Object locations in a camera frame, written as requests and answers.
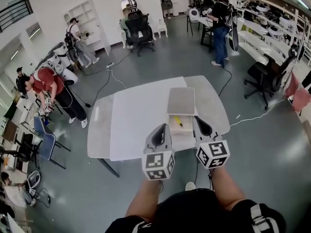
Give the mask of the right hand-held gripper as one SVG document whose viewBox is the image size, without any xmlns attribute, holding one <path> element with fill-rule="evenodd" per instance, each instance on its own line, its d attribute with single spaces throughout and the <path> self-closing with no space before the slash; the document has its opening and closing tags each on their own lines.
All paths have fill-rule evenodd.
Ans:
<svg viewBox="0 0 311 233">
<path fill-rule="evenodd" d="M 198 161 L 205 169 L 222 167 L 230 157 L 227 141 L 198 116 L 193 117 L 192 129 Z"/>
</svg>

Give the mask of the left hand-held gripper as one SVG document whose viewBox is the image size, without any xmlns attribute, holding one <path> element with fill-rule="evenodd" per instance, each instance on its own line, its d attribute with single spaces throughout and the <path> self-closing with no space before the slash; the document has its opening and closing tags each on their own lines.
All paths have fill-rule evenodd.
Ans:
<svg viewBox="0 0 311 233">
<path fill-rule="evenodd" d="M 146 178 L 150 181 L 169 179 L 175 165 L 174 152 L 169 125 L 159 125 L 145 141 L 142 169 Z"/>
</svg>

